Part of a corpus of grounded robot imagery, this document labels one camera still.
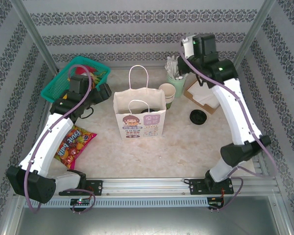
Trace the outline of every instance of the paper bag handle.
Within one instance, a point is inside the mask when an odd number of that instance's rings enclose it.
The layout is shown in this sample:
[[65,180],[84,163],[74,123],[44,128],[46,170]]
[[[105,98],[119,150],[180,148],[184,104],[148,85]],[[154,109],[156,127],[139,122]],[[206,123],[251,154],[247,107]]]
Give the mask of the paper bag handle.
[[[141,66],[141,65],[134,65],[133,67],[131,67],[131,69],[129,70],[129,73],[128,73],[128,83],[129,83],[129,88],[131,89],[131,79],[130,79],[130,76],[131,76],[131,71],[134,67],[142,67],[143,69],[145,69],[144,66]],[[148,72],[147,70],[145,69],[146,73],[147,73],[147,84],[146,84],[146,88],[148,88],[148,81],[149,81],[149,75],[148,75]]]
[[130,102],[129,102],[129,104],[128,104],[128,109],[129,109],[129,112],[132,114],[132,111],[131,111],[131,109],[129,108],[129,105],[130,105],[130,103],[132,103],[133,101],[139,101],[139,102],[143,102],[143,103],[145,103],[147,106],[148,106],[148,112],[150,113],[150,107],[149,107],[149,105],[145,102],[145,101],[142,101],[142,100],[139,100],[139,99],[134,99],[134,100],[131,100]]

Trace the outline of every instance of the white paper bag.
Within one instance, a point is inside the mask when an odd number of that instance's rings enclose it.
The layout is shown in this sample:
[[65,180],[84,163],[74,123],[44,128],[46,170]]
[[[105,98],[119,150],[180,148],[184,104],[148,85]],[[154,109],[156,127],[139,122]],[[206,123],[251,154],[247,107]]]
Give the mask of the white paper bag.
[[[132,89],[130,75],[134,67],[142,67],[147,73],[146,87]],[[133,66],[128,74],[129,89],[115,92],[113,108],[117,117],[122,140],[159,137],[162,135],[166,115],[166,100],[163,90],[148,88],[147,70]]]

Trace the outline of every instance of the patterned wallpaper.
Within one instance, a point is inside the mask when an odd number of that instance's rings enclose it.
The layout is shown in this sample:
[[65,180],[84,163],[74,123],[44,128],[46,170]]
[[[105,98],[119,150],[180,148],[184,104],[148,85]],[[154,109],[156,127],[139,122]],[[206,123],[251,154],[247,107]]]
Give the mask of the patterned wallpaper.
[[239,74],[251,112],[271,138],[278,183],[294,228],[294,0],[275,3]]
[[47,64],[8,0],[0,0],[0,224],[13,194],[5,171],[34,144],[52,78]]
[[162,66],[183,35],[214,33],[233,59],[264,0],[26,0],[57,65],[83,55],[111,67]]

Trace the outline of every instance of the green plastic basket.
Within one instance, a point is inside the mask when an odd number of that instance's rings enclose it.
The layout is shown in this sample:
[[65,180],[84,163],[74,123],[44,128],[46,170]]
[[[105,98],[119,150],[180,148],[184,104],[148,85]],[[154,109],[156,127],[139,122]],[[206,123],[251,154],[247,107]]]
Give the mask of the green plastic basket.
[[[55,100],[57,100],[60,95],[67,89],[70,88],[70,82],[68,81],[68,71],[72,65],[88,65],[90,67],[95,68],[98,72],[95,74],[100,74],[102,72],[106,72],[106,74],[102,77],[101,81],[96,85],[96,88],[98,91],[99,85],[106,83],[108,75],[110,73],[110,68],[95,62],[91,59],[85,58],[83,56],[77,56],[71,62],[69,62],[64,69],[62,69],[59,74],[54,77],[54,79],[49,82],[48,85],[41,91],[40,95],[46,99],[47,101],[53,103]],[[75,74],[76,68],[72,69],[71,76]]]

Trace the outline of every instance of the marble tabletop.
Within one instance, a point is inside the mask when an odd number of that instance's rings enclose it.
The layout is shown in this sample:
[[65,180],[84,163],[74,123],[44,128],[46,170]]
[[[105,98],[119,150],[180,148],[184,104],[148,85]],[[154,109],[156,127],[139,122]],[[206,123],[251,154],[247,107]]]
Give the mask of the marble tabletop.
[[[150,88],[166,82],[165,70],[149,70]],[[133,70],[132,88],[146,85],[144,70]],[[189,75],[186,86],[194,81]],[[113,70],[108,77],[113,92],[128,89],[128,70]],[[93,106],[94,114],[76,125],[97,136],[75,163],[88,178],[203,177],[220,159],[220,148],[232,142],[222,108],[207,114],[203,125],[194,125],[190,112],[200,109],[185,96],[176,98],[166,112],[162,137],[122,141],[113,110],[113,96]],[[255,171],[252,161],[244,167]],[[250,176],[238,170],[236,176]]]

